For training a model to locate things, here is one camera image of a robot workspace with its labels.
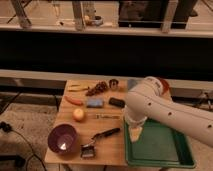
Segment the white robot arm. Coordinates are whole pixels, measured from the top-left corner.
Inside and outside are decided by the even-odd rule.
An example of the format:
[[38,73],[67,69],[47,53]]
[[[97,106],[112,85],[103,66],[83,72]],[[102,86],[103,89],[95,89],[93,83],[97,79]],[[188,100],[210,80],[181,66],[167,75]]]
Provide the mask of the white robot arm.
[[125,95],[124,118],[130,127],[156,120],[213,148],[213,113],[164,99],[166,80],[148,76]]

